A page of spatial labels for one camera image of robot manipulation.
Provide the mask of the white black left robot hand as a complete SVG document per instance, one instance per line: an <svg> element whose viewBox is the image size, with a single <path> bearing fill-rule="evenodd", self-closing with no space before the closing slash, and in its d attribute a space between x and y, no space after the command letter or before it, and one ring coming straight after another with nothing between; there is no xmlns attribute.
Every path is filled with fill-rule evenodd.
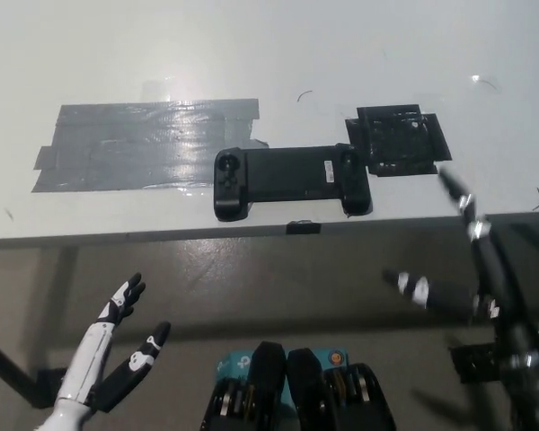
<svg viewBox="0 0 539 431"><path fill-rule="evenodd" d="M81 430L96 413L109 413L146 378L155 364L171 323L160 322L141 346L108 376L103 372L115 330L132 314L146 289L142 275L123 283L89 326L62 379L53 410L39 431Z"/></svg>

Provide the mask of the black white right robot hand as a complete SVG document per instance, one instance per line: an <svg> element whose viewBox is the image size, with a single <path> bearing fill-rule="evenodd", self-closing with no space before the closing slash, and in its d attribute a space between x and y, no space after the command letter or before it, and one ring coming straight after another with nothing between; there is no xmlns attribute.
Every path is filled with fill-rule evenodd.
<svg viewBox="0 0 539 431"><path fill-rule="evenodd" d="M411 303L467 321L489 321L489 344L456 347L455 367L464 381L499 380L503 375L539 371L539 323L529 313L517 275L497 232L477 213L476 197L454 175L438 172L461 216L475 265L475 290L437 282L408 271L386 269L383 280Z"/></svg>

